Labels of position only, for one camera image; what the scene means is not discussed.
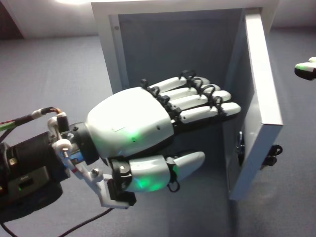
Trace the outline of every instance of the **back of robotic hand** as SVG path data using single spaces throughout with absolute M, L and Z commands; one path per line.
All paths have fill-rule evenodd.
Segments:
M 296 64 L 295 74 L 306 80 L 316 79 L 316 57 L 310 58 L 306 63 Z
M 84 123 L 68 125 L 66 114 L 53 107 L 0 123 L 0 131 L 12 130 L 46 113 L 57 113 L 48 121 L 49 133 L 13 147 L 3 145 L 0 166 L 5 192 L 1 194 L 0 189 L 0 212 L 21 200 L 28 198 L 38 203 L 35 199 L 43 200 L 43 196 L 55 193 L 24 215 L 51 204 L 62 193 L 59 182 L 69 177 L 67 170 L 83 179 L 104 207 L 128 209 L 136 202 L 135 192 L 164 187 L 176 192 L 180 189 L 178 181 L 197 170 L 205 154 L 179 152 L 163 156 L 157 150 L 181 132 L 234 118 L 241 108 L 230 99 L 230 93 L 209 80 L 196 77 L 194 71 L 184 71 L 179 77 L 154 85 L 142 80 L 141 87 L 114 94 L 93 108 Z M 83 161 L 89 165 L 99 157 L 112 169 L 112 174 L 99 169 L 88 171 L 83 165 Z M 48 195 L 42 192 L 30 196 L 43 191 L 43 187 L 52 187 L 48 185 L 51 183 L 55 188 L 49 188 Z M 17 213 L 10 219 L 21 216 Z

